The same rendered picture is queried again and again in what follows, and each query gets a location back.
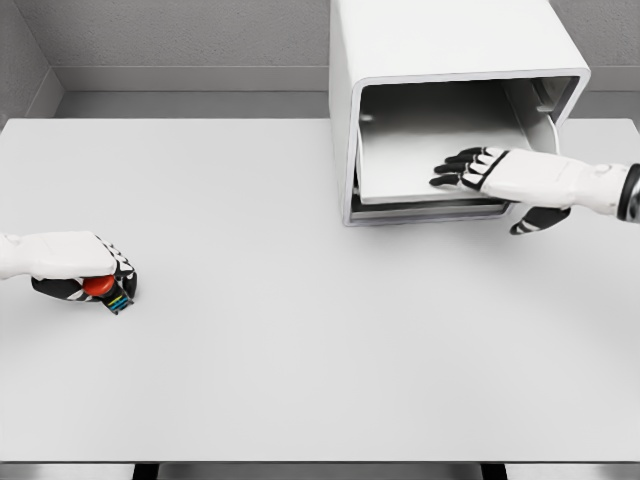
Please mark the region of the red button load switch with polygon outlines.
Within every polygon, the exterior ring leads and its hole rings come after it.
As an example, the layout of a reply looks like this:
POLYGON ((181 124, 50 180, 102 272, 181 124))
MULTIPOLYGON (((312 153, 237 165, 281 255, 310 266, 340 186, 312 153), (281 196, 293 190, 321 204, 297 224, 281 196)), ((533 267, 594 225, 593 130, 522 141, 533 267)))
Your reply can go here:
POLYGON ((125 288, 124 279, 114 275, 85 278, 82 288, 114 315, 134 304, 133 296, 125 288))

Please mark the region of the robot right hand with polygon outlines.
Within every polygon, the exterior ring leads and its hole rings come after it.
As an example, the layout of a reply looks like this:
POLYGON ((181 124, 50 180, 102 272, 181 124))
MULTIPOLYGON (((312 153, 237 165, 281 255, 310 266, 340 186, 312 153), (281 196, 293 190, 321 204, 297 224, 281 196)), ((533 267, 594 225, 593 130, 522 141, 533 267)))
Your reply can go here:
POLYGON ((473 147, 434 168, 434 187, 456 186, 530 206, 512 235, 547 230, 566 220, 577 203, 577 184, 588 165, 568 157, 497 147, 473 147))

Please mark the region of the white tabletop storage cabinet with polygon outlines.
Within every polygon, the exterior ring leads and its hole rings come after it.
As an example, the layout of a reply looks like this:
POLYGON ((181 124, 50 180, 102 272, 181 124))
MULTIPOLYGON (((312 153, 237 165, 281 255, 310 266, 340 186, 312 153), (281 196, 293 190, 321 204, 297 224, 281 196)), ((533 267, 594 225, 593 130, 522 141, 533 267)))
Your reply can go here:
POLYGON ((494 218, 436 188, 476 146, 556 153, 591 71, 549 0, 331 0, 329 113, 349 226, 494 218))

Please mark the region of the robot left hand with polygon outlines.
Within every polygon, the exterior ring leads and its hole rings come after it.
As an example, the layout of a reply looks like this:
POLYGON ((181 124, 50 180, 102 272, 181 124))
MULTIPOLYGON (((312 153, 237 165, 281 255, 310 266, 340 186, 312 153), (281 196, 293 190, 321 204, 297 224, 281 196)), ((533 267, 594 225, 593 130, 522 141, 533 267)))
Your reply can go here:
POLYGON ((100 302, 84 292, 83 280, 114 275, 124 279, 134 301, 138 280, 135 268, 112 243, 92 232, 26 235, 20 247, 29 261, 31 286, 41 294, 71 302, 100 302))

